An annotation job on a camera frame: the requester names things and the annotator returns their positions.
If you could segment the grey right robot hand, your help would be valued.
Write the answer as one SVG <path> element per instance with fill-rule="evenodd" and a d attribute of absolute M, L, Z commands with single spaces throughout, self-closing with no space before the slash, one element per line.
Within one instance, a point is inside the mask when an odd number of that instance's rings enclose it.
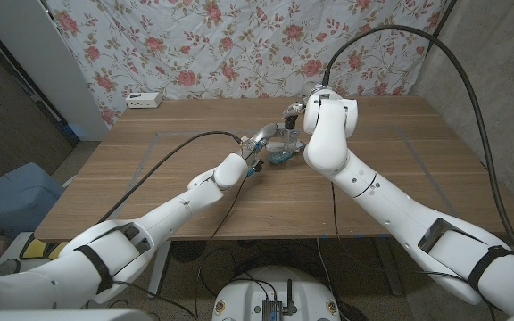
<path fill-rule="evenodd" d="M 298 101 L 291 103 L 283 112 L 282 119 L 288 119 L 292 116 L 298 116 L 304 114 L 307 108 L 307 102 L 309 98 L 318 92 L 319 90 L 327 89 L 327 86 L 323 86 L 319 83 L 308 82 L 302 86 L 301 92 L 298 95 Z"/>

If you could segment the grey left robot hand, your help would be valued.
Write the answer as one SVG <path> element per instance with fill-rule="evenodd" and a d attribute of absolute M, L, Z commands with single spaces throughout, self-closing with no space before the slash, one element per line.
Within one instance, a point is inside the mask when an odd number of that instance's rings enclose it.
<path fill-rule="evenodd" d="M 294 125 L 287 128 L 285 123 L 269 123 L 251 138 L 243 138 L 242 141 L 241 155 L 244 159 L 248 160 L 251 155 L 266 149 L 269 161 L 275 164 L 288 160 L 305 147 Z"/>

